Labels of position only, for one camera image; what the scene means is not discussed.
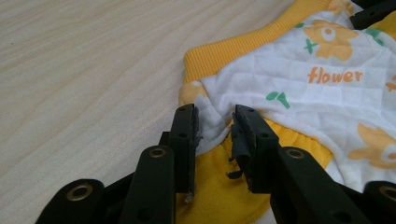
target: orange text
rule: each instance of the orange text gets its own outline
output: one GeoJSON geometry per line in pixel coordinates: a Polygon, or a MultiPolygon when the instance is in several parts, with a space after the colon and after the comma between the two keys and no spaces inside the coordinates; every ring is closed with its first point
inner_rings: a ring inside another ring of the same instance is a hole
{"type": "Polygon", "coordinates": [[[327,83],[327,82],[353,82],[361,81],[363,72],[346,71],[345,73],[329,73],[324,71],[322,67],[313,67],[311,73],[308,74],[308,82],[327,83]]]}

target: white quilted fabric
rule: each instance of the white quilted fabric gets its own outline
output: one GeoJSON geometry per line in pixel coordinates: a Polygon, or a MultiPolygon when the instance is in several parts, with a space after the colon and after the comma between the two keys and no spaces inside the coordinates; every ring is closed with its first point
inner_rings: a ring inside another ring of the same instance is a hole
{"type": "Polygon", "coordinates": [[[396,43],[354,31],[345,12],[312,15],[273,43],[202,79],[203,141],[218,145],[235,105],[316,137],[334,154],[345,184],[396,182],[396,43]]]}

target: yellow ribbed trim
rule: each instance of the yellow ribbed trim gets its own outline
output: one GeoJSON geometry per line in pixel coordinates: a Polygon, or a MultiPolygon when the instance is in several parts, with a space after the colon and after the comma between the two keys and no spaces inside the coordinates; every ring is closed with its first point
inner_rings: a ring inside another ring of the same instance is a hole
{"type": "MultiPolygon", "coordinates": [[[[189,84],[180,91],[181,99],[186,98],[190,104],[197,92],[203,94],[201,87],[190,85],[190,82],[215,75],[221,67],[237,57],[274,41],[306,17],[326,9],[330,2],[296,0],[283,15],[259,30],[190,49],[184,58],[185,83],[189,84]]],[[[322,167],[327,166],[332,158],[329,149],[312,137],[271,120],[267,122],[279,136],[281,146],[303,148],[322,167]]],[[[177,195],[177,223],[251,223],[268,210],[269,195],[252,194],[248,192],[245,178],[230,180],[226,176],[226,173],[239,169],[235,162],[228,162],[231,148],[232,139],[228,135],[223,143],[196,158],[196,195],[192,203],[184,203],[183,196],[177,195]]]]}
{"type": "Polygon", "coordinates": [[[306,17],[326,9],[330,2],[296,0],[283,15],[259,30],[190,49],[184,57],[185,83],[215,75],[237,57],[274,41],[306,17]]]}

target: light wood surface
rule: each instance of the light wood surface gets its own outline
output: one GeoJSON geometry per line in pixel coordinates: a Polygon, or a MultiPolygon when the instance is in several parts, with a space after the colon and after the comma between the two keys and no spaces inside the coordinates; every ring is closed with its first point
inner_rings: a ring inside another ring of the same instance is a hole
{"type": "Polygon", "coordinates": [[[133,172],[170,130],[186,50],[290,2],[1,1],[0,223],[34,223],[71,181],[133,172]]]}

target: yellow cloth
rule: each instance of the yellow cloth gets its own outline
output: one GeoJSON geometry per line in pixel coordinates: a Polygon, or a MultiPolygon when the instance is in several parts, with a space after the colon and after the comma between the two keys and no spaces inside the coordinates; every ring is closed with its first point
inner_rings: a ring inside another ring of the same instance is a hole
{"type": "Polygon", "coordinates": [[[390,13],[384,20],[370,26],[392,36],[396,40],[396,11],[390,13]]]}
{"type": "MultiPolygon", "coordinates": [[[[334,7],[338,1],[330,4],[331,0],[296,0],[283,15],[257,31],[190,49],[185,55],[185,85],[180,90],[180,104],[193,103],[197,94],[207,96],[202,87],[191,84],[193,81],[215,75],[227,63],[274,41],[306,17],[334,7]]],[[[394,30],[391,24],[394,23],[387,23],[386,29],[394,30]]],[[[383,26],[381,23],[375,28],[386,32],[383,26]]],[[[314,138],[271,120],[267,122],[279,136],[281,146],[309,151],[322,167],[331,160],[330,150],[314,138]]],[[[196,195],[191,203],[184,203],[184,197],[177,196],[177,223],[251,223],[268,210],[269,195],[254,195],[248,192],[245,178],[230,180],[226,176],[226,173],[239,170],[236,162],[228,162],[231,148],[232,140],[228,135],[222,144],[196,158],[196,195]]]]}

